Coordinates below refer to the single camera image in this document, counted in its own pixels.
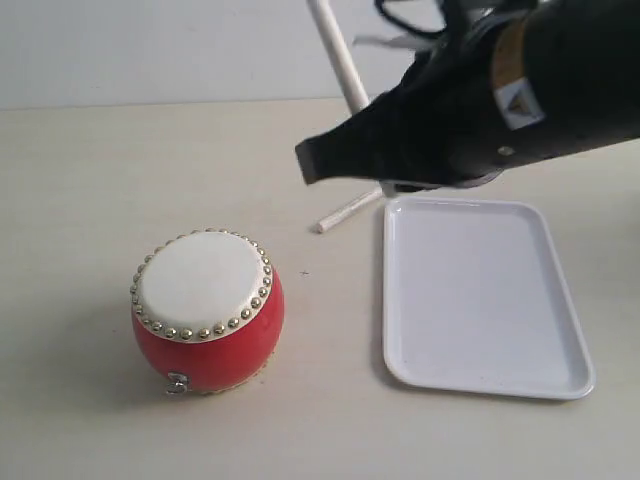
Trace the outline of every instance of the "white sticker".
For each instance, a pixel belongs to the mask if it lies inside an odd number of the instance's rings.
[[[545,115],[526,78],[495,91],[498,108],[511,130],[528,127],[544,120]]]

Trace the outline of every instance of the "table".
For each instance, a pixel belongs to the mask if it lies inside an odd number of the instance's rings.
[[[371,184],[306,187],[293,146],[341,100],[0,113],[0,478],[628,479],[640,472],[640,144],[433,195],[546,216],[596,366],[558,404],[408,390],[381,354],[381,210],[308,228]],[[287,317],[268,368],[163,395],[129,285],[148,251],[225,226],[268,247]]]

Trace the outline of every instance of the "label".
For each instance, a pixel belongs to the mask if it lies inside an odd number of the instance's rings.
[[[496,43],[491,65],[493,94],[511,130],[528,127],[545,118],[527,80],[522,58],[526,20],[508,26]]]

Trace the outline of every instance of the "plastic tray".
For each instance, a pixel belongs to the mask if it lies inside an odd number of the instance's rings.
[[[546,222],[508,202],[387,204],[384,355],[425,388],[557,400],[595,374]]]

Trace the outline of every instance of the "red drum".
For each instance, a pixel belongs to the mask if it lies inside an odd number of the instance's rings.
[[[133,329],[167,393],[220,392],[254,375],[284,320],[276,270],[254,241],[226,230],[180,235],[138,267]]]

